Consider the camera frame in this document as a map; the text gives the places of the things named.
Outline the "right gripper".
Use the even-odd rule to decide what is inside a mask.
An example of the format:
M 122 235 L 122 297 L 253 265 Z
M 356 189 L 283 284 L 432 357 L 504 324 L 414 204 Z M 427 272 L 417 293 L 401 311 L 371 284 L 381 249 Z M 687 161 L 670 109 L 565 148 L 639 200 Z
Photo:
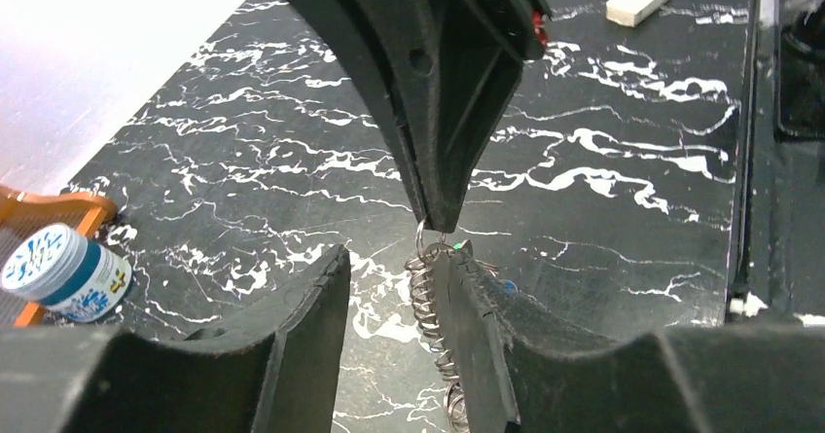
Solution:
M 287 0 L 360 93 L 417 222 L 454 231 L 526 60 L 549 44 L 548 0 Z

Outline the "small blue patterned tin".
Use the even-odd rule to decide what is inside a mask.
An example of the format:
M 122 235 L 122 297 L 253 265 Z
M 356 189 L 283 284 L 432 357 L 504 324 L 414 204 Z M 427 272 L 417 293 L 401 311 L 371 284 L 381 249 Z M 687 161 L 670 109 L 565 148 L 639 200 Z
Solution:
M 1 288 L 78 323 L 121 302 L 132 281 L 123 257 L 64 223 L 25 238 L 1 269 Z

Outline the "orange wooden shelf rack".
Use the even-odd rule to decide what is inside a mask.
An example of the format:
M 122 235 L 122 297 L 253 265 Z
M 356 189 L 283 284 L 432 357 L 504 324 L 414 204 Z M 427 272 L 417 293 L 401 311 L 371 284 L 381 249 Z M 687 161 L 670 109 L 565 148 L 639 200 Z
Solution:
M 47 313 L 85 324 L 119 307 L 132 267 L 95 237 L 118 211 L 92 192 L 40 196 L 2 187 L 2 326 L 34 326 Z

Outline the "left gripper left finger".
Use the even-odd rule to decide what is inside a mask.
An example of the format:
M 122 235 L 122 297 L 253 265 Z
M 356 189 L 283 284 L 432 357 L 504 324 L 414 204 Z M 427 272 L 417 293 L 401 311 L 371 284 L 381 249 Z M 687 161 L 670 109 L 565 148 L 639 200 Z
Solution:
M 119 326 L 1 333 L 5 432 L 327 432 L 351 265 L 336 245 L 182 341 Z

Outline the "red handled keyring with keys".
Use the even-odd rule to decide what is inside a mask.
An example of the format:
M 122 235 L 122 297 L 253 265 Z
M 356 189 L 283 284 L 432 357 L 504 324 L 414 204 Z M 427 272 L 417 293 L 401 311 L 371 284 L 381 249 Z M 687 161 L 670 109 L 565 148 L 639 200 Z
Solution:
M 445 411 L 455 432 L 469 432 L 472 424 L 482 431 L 484 416 L 492 414 L 492 429 L 501 422 L 496 371 L 502 364 L 495 347 L 487 339 L 495 335 L 492 316 L 481 303 L 475 308 L 473 285 L 480 282 L 502 284 L 500 269 L 478 260 L 472 242 L 462 241 L 455 250 L 443 237 L 425 246 L 427 221 L 419 221 L 415 232 L 416 257 L 406 261 L 411 275 L 410 295 L 413 315 L 430 348 L 437 353 L 435 365 L 448 383 Z

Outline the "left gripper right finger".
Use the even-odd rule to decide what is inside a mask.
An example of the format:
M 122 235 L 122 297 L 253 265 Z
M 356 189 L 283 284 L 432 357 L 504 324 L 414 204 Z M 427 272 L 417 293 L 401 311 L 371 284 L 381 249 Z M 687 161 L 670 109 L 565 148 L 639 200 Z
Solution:
M 671 326 L 616 342 L 430 248 L 435 309 L 474 432 L 820 432 L 824 332 Z

